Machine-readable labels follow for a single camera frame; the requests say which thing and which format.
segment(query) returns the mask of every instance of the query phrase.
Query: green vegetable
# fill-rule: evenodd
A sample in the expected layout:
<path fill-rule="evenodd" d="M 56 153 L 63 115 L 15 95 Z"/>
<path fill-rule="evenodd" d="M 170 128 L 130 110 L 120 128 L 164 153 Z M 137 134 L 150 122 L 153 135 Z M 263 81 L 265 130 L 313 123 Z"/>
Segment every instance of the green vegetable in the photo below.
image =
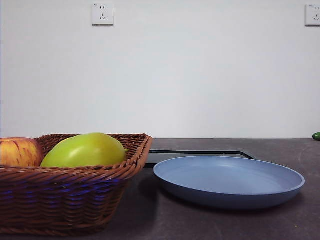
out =
<path fill-rule="evenodd" d="M 317 133 L 313 134 L 313 135 L 312 135 L 312 138 L 313 138 L 314 140 L 320 141 L 320 132 L 317 132 Z"/>
<path fill-rule="evenodd" d="M 59 142 L 41 167 L 74 168 L 107 166 L 126 160 L 126 149 L 117 139 L 99 132 L 77 135 Z"/>

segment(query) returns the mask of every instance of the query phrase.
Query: brown wicker basket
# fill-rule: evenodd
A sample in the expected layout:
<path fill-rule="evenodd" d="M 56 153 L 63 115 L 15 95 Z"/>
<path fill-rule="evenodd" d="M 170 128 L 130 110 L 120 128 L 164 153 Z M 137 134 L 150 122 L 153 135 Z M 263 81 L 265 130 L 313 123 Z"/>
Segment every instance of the brown wicker basket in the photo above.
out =
<path fill-rule="evenodd" d="M 46 155 L 73 136 L 51 134 L 36 140 Z M 144 167 L 152 143 L 146 134 L 110 136 L 129 149 L 126 161 L 76 168 L 0 166 L 0 233 L 78 236 L 103 230 L 128 180 Z"/>

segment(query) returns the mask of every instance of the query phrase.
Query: apple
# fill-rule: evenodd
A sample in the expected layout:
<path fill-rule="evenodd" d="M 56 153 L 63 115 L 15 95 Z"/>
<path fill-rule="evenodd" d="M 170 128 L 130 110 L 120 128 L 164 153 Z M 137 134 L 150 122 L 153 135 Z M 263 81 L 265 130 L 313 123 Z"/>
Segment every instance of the apple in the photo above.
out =
<path fill-rule="evenodd" d="M 27 137 L 0 138 L 0 165 L 39 167 L 44 155 L 39 143 Z"/>
<path fill-rule="evenodd" d="M 93 132 L 59 142 L 44 157 L 41 167 L 107 166 L 124 160 L 126 149 L 121 142 L 107 134 Z"/>

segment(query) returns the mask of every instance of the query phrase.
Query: countertop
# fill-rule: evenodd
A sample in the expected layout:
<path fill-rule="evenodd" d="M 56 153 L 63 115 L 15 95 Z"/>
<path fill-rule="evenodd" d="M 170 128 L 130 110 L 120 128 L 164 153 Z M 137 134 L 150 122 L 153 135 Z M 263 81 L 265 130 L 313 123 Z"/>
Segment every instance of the countertop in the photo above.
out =
<path fill-rule="evenodd" d="M 152 149 L 242 151 L 291 168 L 305 178 L 300 193 L 279 206 L 236 211 L 203 207 L 162 190 L 152 169 L 126 189 L 105 230 L 79 240 L 317 240 L 320 239 L 320 141 L 313 139 L 154 139 Z M 0 235 L 0 240 L 62 239 Z"/>

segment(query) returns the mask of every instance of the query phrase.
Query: electrical socket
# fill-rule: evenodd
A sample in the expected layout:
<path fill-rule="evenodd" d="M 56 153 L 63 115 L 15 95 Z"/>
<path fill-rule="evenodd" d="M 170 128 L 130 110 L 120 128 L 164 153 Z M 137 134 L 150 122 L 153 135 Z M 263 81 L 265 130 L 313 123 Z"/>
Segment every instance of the electrical socket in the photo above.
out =
<path fill-rule="evenodd" d="M 305 25 L 320 27 L 320 4 L 305 5 Z"/>
<path fill-rule="evenodd" d="M 112 3 L 93 3 L 91 7 L 93 26 L 114 25 L 114 5 Z"/>

